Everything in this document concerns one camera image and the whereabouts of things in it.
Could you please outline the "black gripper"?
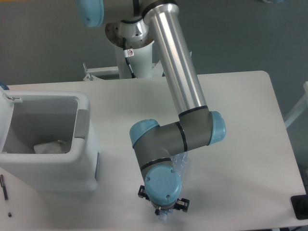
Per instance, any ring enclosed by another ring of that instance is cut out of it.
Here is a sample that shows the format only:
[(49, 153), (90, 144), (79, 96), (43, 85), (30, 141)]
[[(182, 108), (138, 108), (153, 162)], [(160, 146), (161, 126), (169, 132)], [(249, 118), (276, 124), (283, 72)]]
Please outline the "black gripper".
[[(141, 185), (138, 191), (138, 197), (139, 198), (144, 198), (145, 200), (149, 200), (149, 197), (146, 193), (145, 190), (145, 186)], [(188, 212), (189, 209), (189, 205), (190, 205), (190, 200), (189, 199), (185, 199), (185, 198), (181, 198), (181, 199), (177, 199), (176, 203), (172, 203), (170, 205), (167, 206), (159, 206), (157, 204), (154, 204), (154, 208), (155, 211), (154, 213), (156, 215), (161, 215), (161, 214), (172, 214), (173, 210), (182, 210), (183, 212)]]

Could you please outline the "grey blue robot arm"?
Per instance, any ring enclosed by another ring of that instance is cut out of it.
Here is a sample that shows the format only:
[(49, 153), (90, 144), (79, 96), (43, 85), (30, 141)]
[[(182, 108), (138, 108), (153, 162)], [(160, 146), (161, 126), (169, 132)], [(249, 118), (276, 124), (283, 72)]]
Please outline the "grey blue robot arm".
[(188, 211), (180, 198), (187, 152), (222, 141), (226, 124), (207, 107), (178, 20), (174, 0), (78, 0), (80, 19), (87, 27), (105, 25), (117, 53), (121, 78), (151, 76), (152, 44), (160, 55), (163, 76), (178, 112), (177, 122), (161, 126), (154, 119), (134, 124), (129, 132), (144, 184), (138, 195), (151, 202), (155, 214)]

